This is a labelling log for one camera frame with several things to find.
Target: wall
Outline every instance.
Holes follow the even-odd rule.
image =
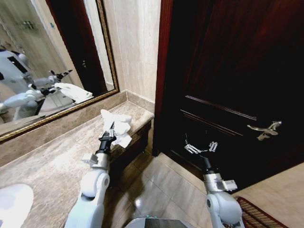
[[[155,101],[161,0],[104,0],[121,90]]]

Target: white towel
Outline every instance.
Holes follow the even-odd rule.
[[[126,148],[130,141],[131,137],[127,133],[130,130],[129,122],[131,122],[132,118],[129,115],[115,115],[110,113],[109,111],[102,109],[100,111],[101,115],[104,119],[104,131],[109,131],[113,122],[114,122],[114,131],[116,140],[112,142],[112,145],[121,145]]]
[[[75,103],[81,103],[83,101],[93,98],[93,94],[76,85],[69,83],[55,83],[55,87],[61,88],[61,92],[69,98],[75,100]]]

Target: door handle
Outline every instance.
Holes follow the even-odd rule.
[[[86,69],[86,61],[85,61],[85,60],[82,61],[82,64],[81,64],[81,65],[82,65],[82,67],[83,67],[84,69]]]
[[[263,132],[260,134],[257,139],[259,141],[262,141],[264,139],[269,139],[269,135],[278,135],[279,133],[276,132],[277,127],[282,125],[282,121],[273,121],[272,124],[268,128],[261,128],[261,127],[253,127],[250,125],[247,125],[252,130]]]

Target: door panel molding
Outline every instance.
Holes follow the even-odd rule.
[[[184,97],[178,110],[180,109],[200,119],[208,120],[210,123],[214,123],[223,129],[229,129],[232,134],[238,133],[239,135],[251,137],[253,132],[248,130],[247,125],[259,125],[255,118],[248,118],[247,115],[244,116],[233,109],[204,100],[198,101],[197,99]]]
[[[194,115],[194,114],[188,113],[188,112],[185,111],[185,110],[182,110],[182,109],[181,109],[181,112],[183,113],[183,116],[184,116],[184,117],[189,118],[189,119],[192,119],[192,120],[194,120],[194,121],[196,121],[196,122],[199,122],[199,123],[206,124],[206,125],[208,125],[208,126],[214,128],[214,129],[216,129],[216,130],[218,130],[218,131],[220,131],[220,132],[222,132],[222,133],[224,133],[224,134],[227,134],[227,135],[229,135],[229,136],[243,136],[243,135],[240,134],[240,133],[237,133],[237,132],[235,132],[235,131],[233,131],[233,130],[230,130],[230,129],[226,128],[226,127],[220,126],[220,125],[218,125],[218,124],[216,124],[216,123],[213,123],[213,122],[211,122],[211,121],[205,120],[205,119],[203,119],[203,118],[201,118],[201,117],[198,117],[198,116],[196,116],[196,115]]]
[[[214,103],[212,103],[212,102],[209,102],[209,101],[206,101],[206,100],[202,100],[202,99],[199,99],[199,98],[190,96],[190,95],[186,95],[185,98],[188,98],[188,99],[191,99],[191,100],[194,100],[194,101],[198,101],[198,102],[200,102],[200,103],[202,103],[202,104],[204,104],[204,105],[209,105],[209,106],[215,107],[215,108],[217,108],[217,109],[221,109],[221,110],[224,110],[224,111],[226,111],[226,112],[230,112],[230,113],[232,113],[232,114],[236,114],[236,115],[242,116],[242,117],[244,117],[244,118],[248,118],[248,119],[250,119],[250,120],[254,120],[254,121],[257,120],[256,116],[250,116],[250,115],[241,113],[241,112],[239,112],[239,111],[233,110],[233,109],[231,109],[231,108],[227,108],[227,107],[221,106],[221,105],[219,105],[219,104],[214,104]]]

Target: white sink basin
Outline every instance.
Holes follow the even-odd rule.
[[[26,184],[0,189],[0,228],[20,228],[33,204],[34,193]]]

